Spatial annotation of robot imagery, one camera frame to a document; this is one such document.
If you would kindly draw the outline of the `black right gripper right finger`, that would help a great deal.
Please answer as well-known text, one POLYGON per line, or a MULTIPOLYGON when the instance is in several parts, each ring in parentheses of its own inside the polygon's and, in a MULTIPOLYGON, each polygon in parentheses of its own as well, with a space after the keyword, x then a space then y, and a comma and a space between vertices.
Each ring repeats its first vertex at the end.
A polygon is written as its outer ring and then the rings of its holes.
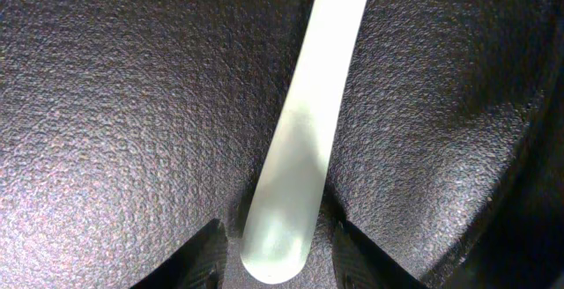
POLYGON ((349 221, 335 226, 331 258, 338 289, 427 289, 349 221))

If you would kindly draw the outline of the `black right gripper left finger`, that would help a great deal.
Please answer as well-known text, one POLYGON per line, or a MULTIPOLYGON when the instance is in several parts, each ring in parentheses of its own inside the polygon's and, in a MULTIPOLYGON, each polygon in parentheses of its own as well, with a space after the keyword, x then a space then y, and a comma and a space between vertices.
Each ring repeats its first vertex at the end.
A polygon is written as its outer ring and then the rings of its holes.
POLYGON ((225 226, 212 219, 131 289, 221 289, 227 250, 225 226))

